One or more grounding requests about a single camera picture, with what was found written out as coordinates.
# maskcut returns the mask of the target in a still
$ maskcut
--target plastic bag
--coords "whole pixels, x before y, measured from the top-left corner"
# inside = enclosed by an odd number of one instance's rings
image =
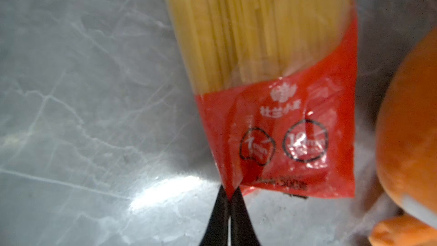
[[[167,0],[228,196],[352,197],[352,0]]]

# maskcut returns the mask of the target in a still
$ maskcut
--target marble veining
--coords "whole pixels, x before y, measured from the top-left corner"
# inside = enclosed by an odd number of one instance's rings
[[[249,195],[263,245],[367,245],[396,213],[374,120],[437,0],[357,11],[357,197]],[[195,246],[218,186],[164,0],[0,0],[1,246]]]

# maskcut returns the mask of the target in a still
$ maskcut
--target black circle icon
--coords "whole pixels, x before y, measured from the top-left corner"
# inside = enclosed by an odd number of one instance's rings
[[[328,144],[327,129],[317,121],[305,119],[288,129],[282,148],[294,161],[308,163],[323,157],[328,151]]]
[[[266,166],[276,151],[276,142],[261,128],[251,128],[240,142],[239,155],[243,160],[253,160],[259,166]]]

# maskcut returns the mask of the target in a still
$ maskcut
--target transparent plastic wrap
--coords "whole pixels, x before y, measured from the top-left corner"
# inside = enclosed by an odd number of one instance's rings
[[[231,196],[352,197],[353,0],[167,0]]]

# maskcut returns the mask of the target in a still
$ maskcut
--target red packaging label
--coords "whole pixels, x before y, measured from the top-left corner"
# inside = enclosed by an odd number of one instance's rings
[[[327,58],[273,81],[196,96],[228,196],[240,185],[353,197],[357,20]]]

